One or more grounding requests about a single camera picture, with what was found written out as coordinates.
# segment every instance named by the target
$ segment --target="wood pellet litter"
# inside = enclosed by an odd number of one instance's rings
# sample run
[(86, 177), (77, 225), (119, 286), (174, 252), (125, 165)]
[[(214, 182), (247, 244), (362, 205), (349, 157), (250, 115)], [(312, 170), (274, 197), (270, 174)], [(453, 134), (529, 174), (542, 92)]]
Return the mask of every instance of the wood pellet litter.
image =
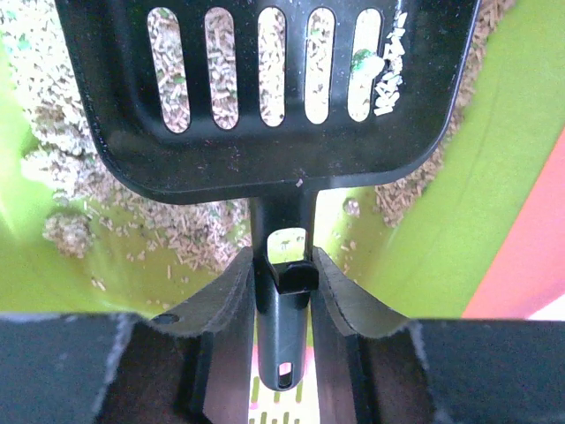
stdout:
[[(408, 177), (375, 188), (376, 209), (383, 215), (387, 225), (400, 223), (403, 213), (441, 168), (447, 141), (459, 129), (463, 108), (471, 100), (472, 86), (486, 53), (486, 39), (504, 12), (514, 3), (515, 0), (483, 1), (454, 116), (440, 148)], [(268, 125), (278, 125), (283, 119), (284, 18), (275, 9), (263, 15), (259, 24), (261, 116)], [(396, 15), (395, 32), (388, 38), (391, 46), (396, 45), (395, 54), (399, 57), (402, 56), (399, 54), (402, 50), (393, 39), (396, 37), (400, 41), (402, 37), (397, 31), (402, 30), (402, 19), (402, 13)], [(233, 22), (228, 14), (219, 9), (212, 10), (206, 22), (213, 112), (219, 126), (231, 128), (237, 122)], [(177, 42), (178, 23), (172, 13), (159, 9), (150, 14), (148, 25), (154, 47), (157, 82), (162, 94), (164, 121), (172, 131), (180, 132), (190, 121), (190, 108), (182, 51)], [(41, 143), (37, 150), (22, 160), (25, 177), (41, 181), (55, 190), (55, 199), (63, 205), (71, 201), (88, 201), (85, 214), (99, 219), (107, 231), (115, 232), (118, 236), (128, 237), (129, 230), (154, 234), (147, 237), (146, 252), (141, 256), (142, 259), (138, 256), (139, 261), (162, 246), (173, 250), (181, 264), (193, 269), (207, 267), (220, 271), (240, 247), (250, 244), (249, 234), (241, 230), (241, 223), (249, 216), (246, 201), (220, 201), (192, 206), (161, 204), (131, 192), (107, 171), (91, 140), (54, 0), (3, 0), (0, 32), (9, 54), (16, 96), (33, 134)], [(309, 26), (309, 63), (305, 82), (305, 97), (312, 102), (311, 108), (306, 104), (306, 113), (314, 122), (323, 121), (328, 113), (333, 32), (333, 15), (317, 12)], [(395, 84), (400, 84), (402, 80), (396, 78), (399, 77), (399, 69), (396, 68), (388, 70), (381, 82), (388, 85), (395, 79)], [(397, 92), (389, 90), (388, 93), (392, 102)], [(370, 90), (366, 98), (358, 102), (363, 110), (369, 96)], [(351, 115), (362, 113), (353, 111)], [(348, 215), (359, 216), (360, 209), (358, 204), (355, 206), (356, 202), (352, 200), (350, 205), (344, 206)], [(133, 222), (124, 227), (115, 227), (107, 216), (110, 207), (131, 212), (134, 215)], [(88, 227), (83, 227), (80, 233), (87, 239), (69, 238), (65, 234), (75, 232), (79, 222), (87, 223), (87, 216), (83, 216), (82, 221), (77, 218), (74, 222), (51, 217), (46, 222), (45, 237), (62, 246), (64, 254), (82, 257), (92, 245), (92, 233), (87, 230)], [(232, 241), (227, 236), (234, 230), (237, 230), (237, 237)]]
[(92, 277), (92, 278), (90, 279), (90, 282), (91, 282), (92, 285), (93, 285), (94, 287), (96, 287), (97, 289), (100, 289), (100, 290), (102, 290), (103, 292), (106, 291), (106, 286), (104, 285), (104, 280), (103, 280), (103, 279), (100, 279), (100, 280), (99, 280), (99, 279), (96, 279), (96, 278)]
[(89, 220), (84, 215), (54, 214), (45, 221), (43, 237), (55, 243), (65, 256), (84, 258), (93, 244)]

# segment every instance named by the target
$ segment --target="clump of litter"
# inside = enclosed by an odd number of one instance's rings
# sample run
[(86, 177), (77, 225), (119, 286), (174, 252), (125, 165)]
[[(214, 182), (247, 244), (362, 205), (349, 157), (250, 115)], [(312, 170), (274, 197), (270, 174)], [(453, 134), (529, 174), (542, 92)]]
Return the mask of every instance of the clump of litter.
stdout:
[(0, 32), (34, 135), (72, 155), (92, 154), (87, 119), (53, 0), (3, 0)]
[(43, 183), (56, 191), (58, 197), (67, 200), (82, 197), (77, 181), (88, 184), (91, 179), (100, 177), (100, 170), (85, 166), (84, 158), (51, 147), (39, 147), (26, 155), (21, 161), (21, 172), (25, 178)]
[(54, 214), (45, 222), (43, 237), (55, 243), (64, 256), (75, 258), (84, 258), (93, 244), (93, 234), (84, 215)]
[(422, 195), (443, 167), (445, 147), (453, 135), (459, 131), (465, 108), (471, 102), (475, 93), (474, 85), (486, 56), (488, 36), (495, 31), (506, 11), (515, 3), (516, 0), (483, 0), (481, 3), (471, 48), (465, 63), (463, 79), (457, 93), (456, 106), (441, 144), (422, 166), (407, 177), (375, 187), (375, 211), (382, 214), (386, 225), (395, 227), (403, 220), (404, 213)]
[(384, 75), (374, 88), (377, 92), (374, 114), (377, 117), (392, 112), (396, 102), (400, 98), (398, 86), (403, 83), (401, 72), (403, 69), (403, 55), (406, 53), (401, 39), (406, 32), (404, 23), (407, 17), (408, 13), (396, 11), (393, 30), (387, 35), (388, 42), (385, 44), (382, 57), (383, 62), (379, 72), (385, 67), (385, 64), (388, 64), (388, 66)]

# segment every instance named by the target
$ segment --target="litter scoop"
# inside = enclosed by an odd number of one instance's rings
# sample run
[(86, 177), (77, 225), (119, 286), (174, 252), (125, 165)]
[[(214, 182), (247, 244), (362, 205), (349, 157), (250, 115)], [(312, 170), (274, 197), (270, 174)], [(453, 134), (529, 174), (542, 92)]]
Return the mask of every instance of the litter scoop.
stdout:
[[(260, 378), (271, 390), (295, 387), (304, 372), (310, 292), (319, 282), (317, 193), (392, 182), (433, 152), (455, 103), (478, 0), (57, 0), (56, 6), (94, 143), (120, 182), (179, 205), (250, 198)], [(147, 31), (155, 7), (170, 9), (179, 22), (191, 111), (182, 133), (163, 121)], [(229, 130), (216, 125), (211, 106), (205, 15), (213, 7), (234, 22), (238, 121)], [(258, 18), (267, 7), (286, 19), (284, 119), (276, 127), (260, 115)], [(307, 27), (320, 7), (332, 11), (335, 35), (328, 117), (313, 124), (305, 113)], [(352, 66), (356, 22), (366, 9), (380, 14), (380, 45)], [(348, 87), (361, 68), (374, 76), (374, 113), (358, 122), (348, 112)], [(274, 265), (267, 238), (287, 228), (305, 230), (304, 258)]]

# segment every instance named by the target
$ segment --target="pink surface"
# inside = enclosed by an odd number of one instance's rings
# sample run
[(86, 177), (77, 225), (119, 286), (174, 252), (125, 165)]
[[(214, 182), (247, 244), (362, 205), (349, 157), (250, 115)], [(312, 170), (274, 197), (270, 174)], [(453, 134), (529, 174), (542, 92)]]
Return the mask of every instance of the pink surface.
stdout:
[(525, 319), (564, 293), (565, 131), (463, 318)]

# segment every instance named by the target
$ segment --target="green litter box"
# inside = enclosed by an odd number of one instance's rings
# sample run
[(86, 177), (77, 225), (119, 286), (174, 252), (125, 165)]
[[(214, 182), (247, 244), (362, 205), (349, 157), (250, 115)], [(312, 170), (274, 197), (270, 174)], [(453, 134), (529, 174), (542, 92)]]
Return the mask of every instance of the green litter box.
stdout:
[[(401, 225), (390, 229), (373, 212), (372, 187), (327, 191), (318, 200), (315, 244), (341, 267), (351, 256), (348, 276), (402, 314), (460, 316), (562, 128), (564, 28), (564, 2), (518, 0), (488, 43), (477, 93), (445, 169)], [(173, 265), (168, 279), (172, 252), (132, 263), (125, 256), (141, 250), (141, 240), (96, 228), (101, 236), (85, 259), (61, 256), (41, 236), (45, 218), (60, 207), (49, 189), (20, 174), (19, 160), (35, 141), (11, 94), (3, 49), (0, 81), (0, 310), (153, 316), (215, 277)], [(343, 212), (348, 198), (359, 202), (359, 218)], [(342, 250), (344, 240), (353, 240), (355, 250)], [(103, 279), (106, 290), (92, 278)]]

